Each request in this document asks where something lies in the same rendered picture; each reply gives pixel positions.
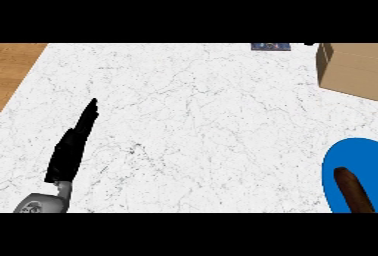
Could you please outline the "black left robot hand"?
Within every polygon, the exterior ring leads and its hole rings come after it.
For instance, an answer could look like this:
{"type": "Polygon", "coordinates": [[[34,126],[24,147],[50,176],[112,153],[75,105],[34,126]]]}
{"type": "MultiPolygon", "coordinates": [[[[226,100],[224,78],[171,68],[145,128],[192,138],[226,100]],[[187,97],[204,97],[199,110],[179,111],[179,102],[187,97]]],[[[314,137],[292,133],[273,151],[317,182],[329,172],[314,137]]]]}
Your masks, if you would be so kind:
{"type": "Polygon", "coordinates": [[[74,180],[97,116],[97,99],[93,98],[83,110],[75,127],[68,129],[55,146],[44,176],[46,183],[71,182],[74,180]]]}

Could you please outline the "blue plate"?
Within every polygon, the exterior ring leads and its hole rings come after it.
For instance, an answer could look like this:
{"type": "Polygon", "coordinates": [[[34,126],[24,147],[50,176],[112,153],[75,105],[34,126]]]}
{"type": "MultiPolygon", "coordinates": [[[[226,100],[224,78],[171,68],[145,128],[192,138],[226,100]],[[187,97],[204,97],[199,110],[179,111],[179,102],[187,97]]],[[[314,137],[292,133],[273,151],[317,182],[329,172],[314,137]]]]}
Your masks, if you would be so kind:
{"type": "Polygon", "coordinates": [[[357,176],[375,211],[378,212],[378,141],[347,138],[329,148],[322,162],[322,186],[332,213],[348,213],[350,208],[334,179],[334,169],[345,167],[357,176]]]}

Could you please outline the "cardboard box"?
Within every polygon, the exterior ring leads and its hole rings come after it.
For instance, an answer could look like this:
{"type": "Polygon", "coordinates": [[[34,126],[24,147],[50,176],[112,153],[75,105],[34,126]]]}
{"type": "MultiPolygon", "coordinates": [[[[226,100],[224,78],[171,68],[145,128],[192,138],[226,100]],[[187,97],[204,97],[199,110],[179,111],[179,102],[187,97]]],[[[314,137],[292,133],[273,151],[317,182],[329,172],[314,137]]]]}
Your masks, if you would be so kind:
{"type": "Polygon", "coordinates": [[[378,43],[320,43],[319,87],[378,101],[378,43]]]}

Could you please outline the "dark blue printed packet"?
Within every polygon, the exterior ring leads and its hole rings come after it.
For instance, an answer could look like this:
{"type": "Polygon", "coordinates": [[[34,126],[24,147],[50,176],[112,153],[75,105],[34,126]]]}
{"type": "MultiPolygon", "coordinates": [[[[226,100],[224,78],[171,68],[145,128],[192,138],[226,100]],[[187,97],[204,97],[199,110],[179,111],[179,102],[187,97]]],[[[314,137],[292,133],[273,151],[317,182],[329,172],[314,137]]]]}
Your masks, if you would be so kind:
{"type": "Polygon", "coordinates": [[[252,51],[291,51],[289,43],[251,43],[252,51]]]}

